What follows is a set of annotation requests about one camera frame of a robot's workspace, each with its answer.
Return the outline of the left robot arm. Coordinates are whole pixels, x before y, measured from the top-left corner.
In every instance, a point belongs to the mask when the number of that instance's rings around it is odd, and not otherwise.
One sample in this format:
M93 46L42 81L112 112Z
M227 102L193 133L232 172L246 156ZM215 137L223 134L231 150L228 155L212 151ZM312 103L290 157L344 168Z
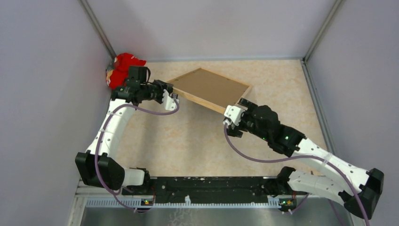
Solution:
M166 116L179 110L174 86L161 80L150 81L145 66L130 66L128 76L111 93L104 121L89 147L77 153L75 163L82 182L107 189L110 193L133 186L139 194L150 191L146 169L126 168L115 161L123 132L136 111Z

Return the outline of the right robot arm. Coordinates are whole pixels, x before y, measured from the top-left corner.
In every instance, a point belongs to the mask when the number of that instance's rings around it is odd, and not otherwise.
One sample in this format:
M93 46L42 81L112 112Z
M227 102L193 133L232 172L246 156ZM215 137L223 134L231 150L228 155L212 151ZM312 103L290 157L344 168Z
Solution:
M319 174L286 168L276 181L282 194L306 192L342 205L352 215L368 221L372 218L383 191L384 173L373 168L356 167L324 150L305 134L284 125L267 105L244 98L224 111L225 137L241 137L248 132L265 141L284 161L300 160Z

